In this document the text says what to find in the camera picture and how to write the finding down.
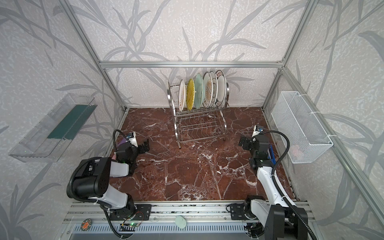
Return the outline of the light green flower plate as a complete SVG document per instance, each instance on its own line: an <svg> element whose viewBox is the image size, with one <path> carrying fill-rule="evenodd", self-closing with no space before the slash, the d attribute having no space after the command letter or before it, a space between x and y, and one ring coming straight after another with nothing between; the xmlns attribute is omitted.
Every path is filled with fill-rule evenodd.
<svg viewBox="0 0 384 240"><path fill-rule="evenodd" d="M195 77L195 99L194 99L195 109L202 108L204 97L205 97L204 80L201 74L197 73Z"/></svg>

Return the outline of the white plate green text rim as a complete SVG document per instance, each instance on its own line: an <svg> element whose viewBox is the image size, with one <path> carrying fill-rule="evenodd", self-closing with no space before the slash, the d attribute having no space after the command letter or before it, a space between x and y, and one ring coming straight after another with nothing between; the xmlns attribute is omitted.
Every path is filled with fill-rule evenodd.
<svg viewBox="0 0 384 240"><path fill-rule="evenodd" d="M219 107L224 103L227 94L227 81L222 70L216 71L216 78L218 87L216 106Z"/></svg>

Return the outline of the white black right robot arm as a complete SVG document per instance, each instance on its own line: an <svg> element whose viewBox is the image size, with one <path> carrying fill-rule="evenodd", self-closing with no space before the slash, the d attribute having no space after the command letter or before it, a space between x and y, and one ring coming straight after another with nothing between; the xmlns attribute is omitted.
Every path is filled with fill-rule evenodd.
<svg viewBox="0 0 384 240"><path fill-rule="evenodd" d="M284 152L276 161L271 159L273 151L267 136L273 133L283 137L287 143ZM246 218L258 220L262 224L266 240L283 239L286 233L294 235L298 240L317 239L309 226L307 212L291 200L276 173L289 152L291 144L288 137L282 132L266 130L256 125L252 136L242 136L239 145L250 152L250 166L267 196L247 196L244 205Z"/></svg>

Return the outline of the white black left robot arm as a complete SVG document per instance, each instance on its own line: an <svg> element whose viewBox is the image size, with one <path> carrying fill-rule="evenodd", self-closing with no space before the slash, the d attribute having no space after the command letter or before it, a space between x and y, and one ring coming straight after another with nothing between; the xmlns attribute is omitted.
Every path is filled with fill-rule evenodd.
<svg viewBox="0 0 384 240"><path fill-rule="evenodd" d="M99 204L103 210L127 212L137 211L131 195L122 193L110 184L110 178L132 176L137 168L137 157L149 152L146 139L139 145L136 132L124 134L113 131L112 157L92 157L82 160L72 173L67 185L67 196L79 202Z"/></svg>

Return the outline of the orange sunburst plate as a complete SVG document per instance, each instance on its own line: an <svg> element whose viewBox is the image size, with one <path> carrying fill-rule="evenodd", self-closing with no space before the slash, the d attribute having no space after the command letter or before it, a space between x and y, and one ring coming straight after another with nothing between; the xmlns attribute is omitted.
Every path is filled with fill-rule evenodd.
<svg viewBox="0 0 384 240"><path fill-rule="evenodd" d="M180 112L184 110L186 96L187 96L186 84L185 84L185 81L181 79L180 85L179 85L179 111Z"/></svg>
<svg viewBox="0 0 384 240"><path fill-rule="evenodd" d="M204 107L211 108L213 106L213 96L214 96L214 84L213 84L213 72L206 72L203 76L203 84L205 87L204 90Z"/></svg>

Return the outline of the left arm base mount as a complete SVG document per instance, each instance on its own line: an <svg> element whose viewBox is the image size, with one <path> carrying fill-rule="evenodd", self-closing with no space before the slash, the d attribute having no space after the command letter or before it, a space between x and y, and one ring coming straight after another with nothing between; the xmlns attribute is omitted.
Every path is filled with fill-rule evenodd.
<svg viewBox="0 0 384 240"><path fill-rule="evenodd" d="M128 210L126 208L119 210L112 210L109 214L111 221L148 221L150 218L152 205L151 204L138 204L135 209Z"/></svg>

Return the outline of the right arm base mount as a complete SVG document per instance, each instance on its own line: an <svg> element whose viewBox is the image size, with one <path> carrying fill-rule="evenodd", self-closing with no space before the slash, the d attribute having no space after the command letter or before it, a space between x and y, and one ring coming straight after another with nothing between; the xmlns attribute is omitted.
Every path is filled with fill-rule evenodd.
<svg viewBox="0 0 384 240"><path fill-rule="evenodd" d="M241 220L241 221L246 221L250 220L246 214L245 214L245 204L244 203L234 203L234 204L229 204L226 206L226 210L230 213L231 215L231 220L236 221L236 220Z"/></svg>

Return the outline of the yellow ribbed plate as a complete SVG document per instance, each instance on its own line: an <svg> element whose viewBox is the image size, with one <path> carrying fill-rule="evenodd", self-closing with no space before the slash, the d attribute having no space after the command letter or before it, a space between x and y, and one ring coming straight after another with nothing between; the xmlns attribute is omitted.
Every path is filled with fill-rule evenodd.
<svg viewBox="0 0 384 240"><path fill-rule="evenodd" d="M193 109L194 101L195 101L195 82L193 79L190 79L187 85L187 97L186 97L188 111L191 111Z"/></svg>

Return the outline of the white plate black quatrefoil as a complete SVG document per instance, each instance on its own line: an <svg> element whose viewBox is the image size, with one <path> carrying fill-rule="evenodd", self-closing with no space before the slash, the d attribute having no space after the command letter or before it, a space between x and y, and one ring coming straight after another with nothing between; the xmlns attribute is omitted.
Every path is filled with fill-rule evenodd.
<svg viewBox="0 0 384 240"><path fill-rule="evenodd" d="M217 100L218 86L217 86L217 77L216 77L215 72L210 71L210 75L212 78L212 97L211 97L210 107L213 108L215 106L215 102Z"/></svg>

